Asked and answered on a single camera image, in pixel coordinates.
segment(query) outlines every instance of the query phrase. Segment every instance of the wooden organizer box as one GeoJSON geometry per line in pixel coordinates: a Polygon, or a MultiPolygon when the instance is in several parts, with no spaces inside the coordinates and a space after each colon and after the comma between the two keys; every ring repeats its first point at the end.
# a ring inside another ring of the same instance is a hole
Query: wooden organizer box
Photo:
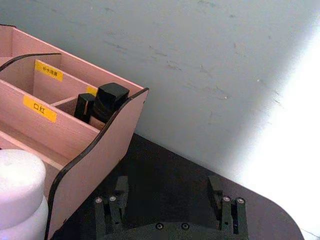
{"type": "Polygon", "coordinates": [[[149,89],[17,28],[0,25],[0,149],[22,149],[46,167],[50,239],[125,156],[149,89]],[[117,83],[128,100],[102,130],[73,117],[78,94],[117,83]]]}

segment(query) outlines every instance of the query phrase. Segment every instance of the white wall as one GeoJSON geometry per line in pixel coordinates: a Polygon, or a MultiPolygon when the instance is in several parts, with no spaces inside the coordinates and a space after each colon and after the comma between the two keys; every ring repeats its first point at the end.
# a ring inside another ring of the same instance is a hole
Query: white wall
{"type": "Polygon", "coordinates": [[[297,189],[319,197],[319,117],[311,112],[319,109],[320,59],[310,56],[320,42],[319,7],[317,0],[1,0],[0,23],[149,87],[138,134],[274,200],[320,236],[317,218],[297,206],[305,201],[292,200],[297,189]]]}

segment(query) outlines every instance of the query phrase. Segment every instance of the white bottle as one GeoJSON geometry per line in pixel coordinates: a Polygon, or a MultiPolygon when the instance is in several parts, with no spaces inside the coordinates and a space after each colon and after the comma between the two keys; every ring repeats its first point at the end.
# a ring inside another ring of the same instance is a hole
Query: white bottle
{"type": "Polygon", "coordinates": [[[24,150],[0,150],[0,240],[43,240],[48,219],[46,169],[24,150]]]}

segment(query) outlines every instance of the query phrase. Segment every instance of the black tabletop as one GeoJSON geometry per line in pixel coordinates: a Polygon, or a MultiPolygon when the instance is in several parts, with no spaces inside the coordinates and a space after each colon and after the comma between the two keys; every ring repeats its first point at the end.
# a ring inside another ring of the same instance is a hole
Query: black tabletop
{"type": "MultiPolygon", "coordinates": [[[[207,194],[208,176],[212,175],[217,176],[134,134],[126,156],[53,239],[96,239],[94,199],[110,195],[118,176],[128,176],[126,224],[129,227],[155,222],[214,226],[217,221],[207,194]]],[[[303,240],[298,226],[278,205],[224,177],[218,177],[225,195],[246,200],[249,239],[303,240]]]]}

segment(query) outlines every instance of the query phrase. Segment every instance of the screw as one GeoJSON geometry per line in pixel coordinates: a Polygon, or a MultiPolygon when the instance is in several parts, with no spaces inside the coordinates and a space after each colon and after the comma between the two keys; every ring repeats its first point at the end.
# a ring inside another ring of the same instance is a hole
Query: screw
{"type": "Polygon", "coordinates": [[[181,228],[182,228],[183,230],[188,230],[188,229],[189,229],[189,224],[188,224],[188,223],[182,223],[182,224],[181,224],[181,228]]]}
{"type": "Polygon", "coordinates": [[[245,200],[243,200],[242,198],[238,198],[238,199],[237,199],[237,202],[240,203],[240,204],[244,204],[244,203],[245,203],[245,200]]]}
{"type": "Polygon", "coordinates": [[[98,196],[98,197],[95,199],[95,202],[96,202],[97,204],[102,203],[102,198],[98,196]]]}
{"type": "Polygon", "coordinates": [[[230,199],[230,197],[228,197],[228,196],[224,196],[224,197],[223,197],[223,201],[225,201],[225,202],[230,202],[230,200],[231,200],[231,199],[230,199]]]}
{"type": "Polygon", "coordinates": [[[164,228],[164,225],[159,222],[159,223],[157,223],[157,224],[155,225],[155,228],[158,229],[158,230],[162,230],[162,229],[164,228]]]}
{"type": "Polygon", "coordinates": [[[111,202],[114,202],[114,201],[116,200],[116,197],[115,197],[115,196],[111,196],[111,197],[109,198],[109,200],[110,200],[111,202]]]}

